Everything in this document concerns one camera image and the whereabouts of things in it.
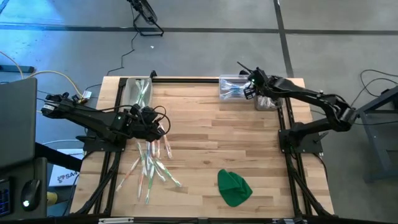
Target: computer mouse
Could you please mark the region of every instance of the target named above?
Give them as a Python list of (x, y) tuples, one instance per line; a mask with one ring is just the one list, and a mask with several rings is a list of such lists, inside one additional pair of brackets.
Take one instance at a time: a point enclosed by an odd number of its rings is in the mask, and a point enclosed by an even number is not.
[(33, 211), (40, 202), (40, 180), (30, 180), (25, 183), (21, 192), (21, 206), (25, 211)]

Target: concrete floor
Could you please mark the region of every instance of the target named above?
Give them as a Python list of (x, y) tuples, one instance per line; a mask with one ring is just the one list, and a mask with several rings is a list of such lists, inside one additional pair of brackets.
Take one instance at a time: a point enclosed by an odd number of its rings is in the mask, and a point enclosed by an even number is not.
[[(159, 24), (168, 28), (278, 28), (273, 0), (149, 2), (158, 15)], [(394, 0), (279, 2), (286, 29), (398, 29), (395, 13), (398, 3)], [(0, 25), (20, 23), (131, 27), (132, 17), (125, 1), (10, 0), (0, 14)], [(130, 39), (134, 34), (3, 29), (0, 30), (0, 46), (20, 65), (67, 73), (84, 89), (101, 83), (108, 70), (119, 66), (120, 56), (130, 51)], [(348, 102), (362, 89), (360, 71), (372, 68), (398, 73), (396, 35), (289, 34), (286, 39), (294, 77), (304, 78), (307, 88), (337, 93)], [(237, 73), (241, 69), (236, 64), (239, 60), (248, 67), (260, 66), (268, 74), (287, 76), (279, 34), (167, 32), (162, 38), (137, 36), (134, 48), (136, 51), (124, 58), (125, 69), (111, 75), (148, 75), (156, 70), (161, 76), (218, 76)], [(9, 62), (1, 57), (2, 63)], [(377, 77), (381, 76), (366, 74), (365, 83)], [(18, 79), (16, 73), (2, 73), (0, 77), (2, 82)], [(74, 93), (63, 77), (42, 75), (38, 79), (40, 90)], [(393, 87), (391, 83), (380, 81), (369, 89), (380, 93), (390, 87)], [(99, 88), (92, 90), (98, 94)], [(363, 93), (355, 106), (360, 107), (372, 99)], [(38, 142), (73, 139), (83, 133), (83, 128), (71, 122), (37, 116)], [(382, 180), (365, 184), (363, 181), (363, 175), (377, 166), (363, 127), (353, 126), (347, 133), (331, 131), (322, 144), (335, 213), (345, 218), (397, 222), (398, 182)], [(58, 207), (49, 215), (58, 215), (63, 209)]]

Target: clear plastic container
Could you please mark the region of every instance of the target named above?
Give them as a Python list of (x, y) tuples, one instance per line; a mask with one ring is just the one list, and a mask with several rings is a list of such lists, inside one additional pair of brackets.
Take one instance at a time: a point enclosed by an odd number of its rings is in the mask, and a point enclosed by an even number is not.
[(122, 105), (138, 104), (141, 108), (149, 106), (152, 100), (152, 80), (150, 78), (128, 78)]
[(221, 75), (219, 79), (220, 100), (222, 101), (244, 101), (243, 90), (250, 85), (247, 76)]
[(276, 101), (266, 96), (255, 96), (254, 107), (259, 111), (274, 111), (281, 107), (283, 104), (282, 99)]

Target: white cable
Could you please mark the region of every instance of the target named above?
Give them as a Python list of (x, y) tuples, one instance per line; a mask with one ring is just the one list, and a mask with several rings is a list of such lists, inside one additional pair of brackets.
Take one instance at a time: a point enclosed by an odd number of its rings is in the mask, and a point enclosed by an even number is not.
[[(18, 63), (16, 61), (14, 61), (12, 58), (10, 58), (10, 56), (6, 55), (4, 52), (0, 51), (0, 54), (6, 56), (9, 60), (11, 60), (15, 64), (15, 66), (18, 68), (18, 71), (21, 74), (22, 79), (25, 79), (24, 74), (23, 74), (20, 66), (18, 65)], [(56, 73), (56, 74), (62, 75), (63, 77), (65, 77), (73, 85), (73, 87), (75, 88), (75, 90), (76, 90), (77, 94), (80, 96), (80, 98), (83, 97), (83, 95), (80, 93), (80, 91), (77, 88), (77, 86), (75, 85), (75, 83), (67, 75), (65, 75), (63, 73), (60, 73), (60, 72), (57, 72), (57, 71), (47, 70), (47, 71), (35, 72), (35, 73), (29, 75), (26, 78), (31, 78), (31, 77), (33, 77), (35, 75), (38, 75), (38, 74), (41, 74), (41, 73)]]
[(46, 143), (43, 143), (42, 145), (45, 146), (46, 144), (51, 144), (51, 143), (56, 143), (56, 142), (70, 142), (70, 141), (79, 141), (80, 142), (80, 140), (77, 140), (77, 139), (65, 139), (65, 140), (56, 140), (56, 141), (46, 142)]
[(24, 79), (24, 74), (23, 74), (21, 68), (19, 67), (18, 63), (15, 62), (12, 58), (10, 58), (10, 56), (6, 55), (6, 54), (5, 54), (4, 52), (2, 52), (1, 50), (0, 50), (0, 54), (6, 56), (9, 60), (11, 60), (11, 61), (15, 64), (15, 66), (18, 68), (19, 73), (21, 74), (22, 79)]
[(67, 75), (65, 75), (65, 74), (63, 74), (63, 73), (60, 73), (60, 72), (57, 72), (57, 71), (46, 70), (46, 71), (35, 72), (35, 73), (29, 75), (29, 76), (26, 77), (26, 78), (31, 78), (31, 77), (33, 77), (33, 76), (35, 76), (35, 75), (38, 75), (38, 74), (41, 74), (41, 73), (55, 73), (55, 74), (62, 75), (63, 77), (67, 78), (67, 80), (73, 85), (73, 87), (75, 88), (77, 94), (79, 94), (80, 97), (83, 97), (83, 95), (80, 93), (80, 91), (79, 91), (79, 89), (77, 88), (77, 86), (75, 85), (75, 83), (74, 83)]

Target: computer monitor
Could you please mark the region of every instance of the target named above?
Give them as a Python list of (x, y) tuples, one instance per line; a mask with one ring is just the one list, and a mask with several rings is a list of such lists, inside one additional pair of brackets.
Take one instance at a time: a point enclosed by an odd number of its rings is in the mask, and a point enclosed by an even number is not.
[(0, 85), (0, 169), (35, 156), (37, 80)]

